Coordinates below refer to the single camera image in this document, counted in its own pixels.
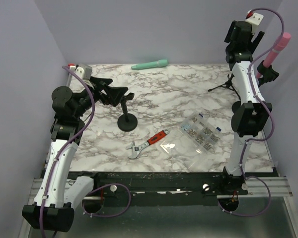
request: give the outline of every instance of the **gray floor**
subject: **gray floor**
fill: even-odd
[[[238,211],[254,213],[265,202],[263,198],[244,199]],[[218,207],[203,206],[131,207],[120,217],[106,219],[83,216],[81,208],[76,211],[71,230],[56,238],[295,238],[283,198],[274,198],[269,211],[256,218],[235,217]],[[31,233],[31,238],[41,237],[38,230]]]

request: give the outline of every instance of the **marble tabletop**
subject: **marble tabletop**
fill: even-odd
[[[127,86],[135,94],[127,102],[128,111],[138,118],[138,126],[122,132],[117,119],[121,106],[96,103],[95,116],[84,132],[70,171],[105,172],[221,172],[233,144],[230,120],[232,104],[238,97],[230,90],[208,89],[224,83],[230,73],[226,65],[169,65],[134,71],[130,65],[92,65],[94,77],[112,78],[111,86]],[[70,88],[79,92],[83,86],[72,79]],[[155,133],[175,130],[193,112],[201,112],[208,122],[222,129],[223,138],[211,153],[195,156],[170,156],[159,142],[146,148],[135,160],[126,146],[133,140],[141,144]],[[246,162],[248,172],[271,172],[266,145],[254,142]]]

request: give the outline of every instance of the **red wrench handle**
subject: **red wrench handle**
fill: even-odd
[[[147,140],[147,142],[149,143],[149,145],[155,144],[157,141],[161,140],[166,135],[167,134],[162,130],[158,132],[156,135],[154,135],[153,137],[151,137],[149,140]]]

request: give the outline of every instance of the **black round base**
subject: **black round base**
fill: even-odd
[[[125,115],[121,115],[117,121],[117,125],[118,125],[119,129],[121,129],[122,131],[125,131],[125,132],[134,130],[138,125],[137,117],[135,117],[134,115],[132,115],[130,113],[128,113],[127,115],[128,115],[129,121],[126,121]]]
[[[233,105],[232,105],[233,113],[235,113],[237,111],[237,109],[239,109],[239,108],[240,108],[240,101],[233,103]]]

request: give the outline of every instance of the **tripod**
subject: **tripod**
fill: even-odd
[[[237,94],[239,100],[240,100],[240,96],[239,96],[237,90],[234,88],[233,83],[232,83],[233,77],[234,77],[233,74],[231,74],[231,75],[228,74],[227,75],[228,81],[226,81],[224,84],[216,86],[215,88],[209,89],[208,92],[211,92],[211,91],[213,91],[214,89],[217,89],[217,88],[226,88],[226,89],[229,89],[229,90],[235,92]]]

